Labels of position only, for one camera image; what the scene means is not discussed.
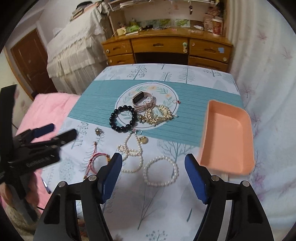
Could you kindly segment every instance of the desk drawer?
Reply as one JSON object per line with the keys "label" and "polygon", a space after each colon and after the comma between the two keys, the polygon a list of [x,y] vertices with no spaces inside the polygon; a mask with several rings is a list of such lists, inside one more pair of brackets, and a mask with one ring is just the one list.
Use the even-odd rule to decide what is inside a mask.
{"label": "desk drawer", "polygon": [[132,39],[131,44],[134,53],[187,53],[188,50],[188,39],[180,37],[145,37]]}
{"label": "desk drawer", "polygon": [[103,45],[104,53],[107,56],[113,56],[118,54],[126,54],[126,53],[132,53],[131,49],[131,43],[130,41],[124,40],[124,41],[118,41],[111,44],[105,44]]}
{"label": "desk drawer", "polygon": [[189,65],[226,72],[228,64],[206,58],[189,57]]}
{"label": "desk drawer", "polygon": [[119,64],[134,64],[133,54],[121,54],[108,57],[109,65],[119,65]]}
{"label": "desk drawer", "polygon": [[209,58],[223,63],[228,63],[231,47],[211,41],[190,39],[190,55]]}

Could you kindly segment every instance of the peach rectangular box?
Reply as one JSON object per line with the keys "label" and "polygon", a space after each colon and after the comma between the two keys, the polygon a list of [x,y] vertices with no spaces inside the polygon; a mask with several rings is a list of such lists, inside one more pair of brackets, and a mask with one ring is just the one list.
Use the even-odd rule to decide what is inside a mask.
{"label": "peach rectangular box", "polygon": [[254,168],[251,119],[242,108],[210,100],[198,156],[200,165],[247,175]]}

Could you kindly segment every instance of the hand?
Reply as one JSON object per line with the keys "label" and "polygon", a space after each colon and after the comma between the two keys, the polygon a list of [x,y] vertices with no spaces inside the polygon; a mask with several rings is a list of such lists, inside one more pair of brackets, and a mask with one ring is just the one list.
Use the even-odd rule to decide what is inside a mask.
{"label": "hand", "polygon": [[[38,187],[37,187],[37,177],[35,173],[32,174],[29,185],[28,185],[30,191],[26,195],[26,200],[28,203],[32,204],[33,207],[37,207],[39,203],[39,196],[38,196]],[[0,185],[0,195],[3,197],[4,201],[11,207],[13,207],[12,202],[12,193],[9,189],[9,186],[7,186],[5,183],[2,183]]]}

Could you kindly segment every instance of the metal screw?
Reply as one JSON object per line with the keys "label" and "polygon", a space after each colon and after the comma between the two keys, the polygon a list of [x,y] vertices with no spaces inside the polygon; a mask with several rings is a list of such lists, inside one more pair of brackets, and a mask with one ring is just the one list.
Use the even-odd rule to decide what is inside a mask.
{"label": "metal screw", "polygon": [[65,186],[66,185],[66,182],[64,182],[64,181],[61,181],[61,182],[59,182],[59,184],[58,184],[58,186],[60,187],[60,188],[62,188],[63,186]]}
{"label": "metal screw", "polygon": [[211,176],[211,179],[212,179],[213,181],[215,181],[215,182],[217,182],[217,181],[220,180],[220,178],[219,178],[218,176],[216,176],[216,175]]}
{"label": "metal screw", "polygon": [[94,181],[94,180],[96,180],[96,175],[91,175],[91,176],[89,176],[89,180],[90,180],[90,181]]}
{"label": "metal screw", "polygon": [[242,182],[242,184],[243,184],[245,187],[248,187],[248,186],[250,186],[250,183],[249,183],[249,182],[247,182],[247,181],[243,181],[243,182]]}

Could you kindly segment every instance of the pink fluffy bedspread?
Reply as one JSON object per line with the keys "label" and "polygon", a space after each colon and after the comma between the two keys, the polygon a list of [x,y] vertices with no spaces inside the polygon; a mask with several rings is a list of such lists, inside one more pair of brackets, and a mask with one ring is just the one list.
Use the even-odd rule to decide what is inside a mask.
{"label": "pink fluffy bedspread", "polygon": [[[79,97],[80,96],[78,95],[66,93],[37,95],[26,115],[24,116],[17,131],[17,135],[27,129],[39,128],[53,123],[55,124],[55,129],[53,132],[37,138],[33,140],[33,142],[50,140],[52,137],[58,134],[64,119],[68,116]],[[50,198],[50,195],[47,193],[41,180],[41,172],[42,170],[37,170],[35,173],[38,179],[37,185],[40,200],[38,206],[44,208]]]}

